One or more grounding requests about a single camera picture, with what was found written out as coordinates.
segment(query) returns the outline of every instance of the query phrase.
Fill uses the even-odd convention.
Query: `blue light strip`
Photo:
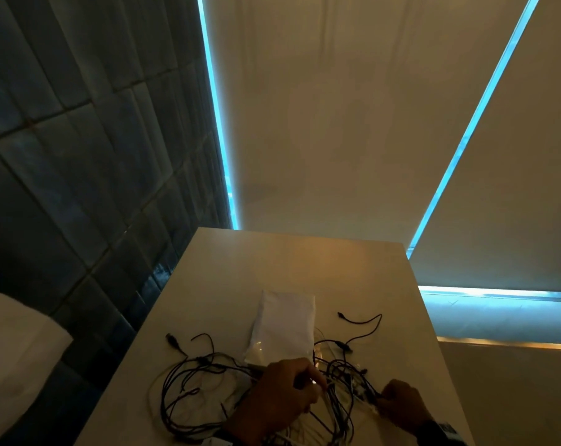
[[[500,77],[502,76],[502,73],[504,73],[504,70],[508,65],[508,61],[510,60],[512,53],[514,53],[514,49],[516,48],[516,45],[518,44],[518,41],[520,40],[520,37],[522,36],[524,29],[526,28],[526,24],[529,22],[530,16],[533,14],[533,11],[535,10],[538,2],[539,0],[529,0],[526,6],[524,7],[524,11],[520,16],[518,23],[516,24],[516,28],[514,28],[512,37],[510,37],[510,40],[506,45],[504,54],[500,58],[498,65],[495,67],[493,75],[491,75],[491,79],[487,84],[487,88],[485,88],[485,92],[483,92],[483,96],[479,100],[479,104],[475,109],[475,113],[470,119],[469,126],[464,131],[463,138],[460,140],[460,143],[458,144],[458,147],[454,152],[454,156],[452,157],[452,160],[450,161],[450,164],[448,165],[448,168],[446,169],[446,172],[444,173],[444,176],[440,181],[438,189],[435,191],[435,194],[433,194],[433,198],[431,199],[431,202],[429,203],[429,206],[425,211],[423,219],[421,219],[421,223],[419,224],[419,227],[417,228],[417,231],[415,232],[413,239],[411,240],[411,244],[407,249],[407,257],[409,259],[413,254],[413,250],[415,250],[415,247],[417,246],[417,243],[419,242],[421,235],[423,234],[423,230],[425,230],[425,227],[429,222],[429,218],[433,214],[433,210],[435,210],[436,205],[440,201],[440,197],[442,196],[444,189],[446,189],[446,185],[448,184],[450,177],[452,177],[452,173],[456,169],[456,165],[458,164],[458,161],[460,161],[460,157],[462,156],[464,149],[469,143],[469,140],[475,131],[477,123],[479,123],[479,119],[481,119],[481,116],[483,115],[483,111],[485,111],[485,107],[489,103],[489,99],[493,95],[493,91],[495,90],[495,87],[498,85],[498,82],[500,81]]]
[[[241,230],[239,220],[237,218],[237,210],[235,209],[235,201],[233,199],[232,175],[229,159],[227,158],[227,149],[225,146],[225,136],[223,134],[223,122],[220,119],[219,98],[217,96],[216,82],[214,80],[214,69],[212,66],[212,56],[210,55],[210,43],[208,41],[208,31],[206,30],[206,17],[204,15],[204,4],[202,0],[198,0],[198,10],[200,11],[200,23],[202,25],[202,37],[204,39],[204,50],[206,52],[206,65],[208,67],[208,76],[210,80],[210,90],[212,92],[212,103],[214,106],[214,119],[216,120],[216,130],[219,135],[220,154],[223,159],[223,171],[225,172],[225,183],[227,185],[227,196],[229,197],[229,209],[231,210],[231,222],[233,230]]]
[[[489,288],[457,288],[454,286],[421,286],[421,294],[448,295],[465,297],[485,297],[488,299],[522,299],[561,302],[561,292],[526,291],[526,290],[493,290]]]

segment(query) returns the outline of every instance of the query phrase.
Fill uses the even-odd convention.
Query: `table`
[[[262,289],[314,294],[316,327],[335,339],[368,331],[336,312],[351,319],[383,313],[374,335],[351,343],[350,361],[369,369],[376,388],[391,378],[410,382],[437,420],[475,444],[402,244],[199,228],[76,445],[172,444],[147,406],[155,378],[180,360],[165,334],[197,355],[204,345],[189,339],[207,331],[218,351],[241,358]],[[153,405],[159,390],[157,384],[148,397]],[[353,444],[416,442],[366,414]]]

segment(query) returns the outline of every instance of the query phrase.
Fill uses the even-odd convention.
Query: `beige roller blind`
[[[204,0],[241,228],[409,245],[527,0]]]
[[[561,0],[541,0],[411,264],[420,285],[561,291]]]

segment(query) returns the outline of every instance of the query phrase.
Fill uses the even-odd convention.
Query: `person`
[[[305,383],[296,388],[296,379]],[[202,444],[259,445],[265,436],[286,429],[307,413],[327,389],[326,378],[306,358],[271,363],[221,430]],[[390,381],[376,404],[381,416],[416,436],[419,446],[464,445],[448,438],[452,437],[448,428],[444,431],[434,421],[419,391],[406,382]]]

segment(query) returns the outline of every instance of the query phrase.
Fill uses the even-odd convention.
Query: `hand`
[[[400,380],[391,380],[376,404],[382,417],[412,435],[424,423],[433,420],[418,389]]]
[[[294,388],[297,376],[306,377],[299,390]],[[258,445],[309,411],[327,388],[324,376],[306,358],[271,363],[223,428],[248,446]]]

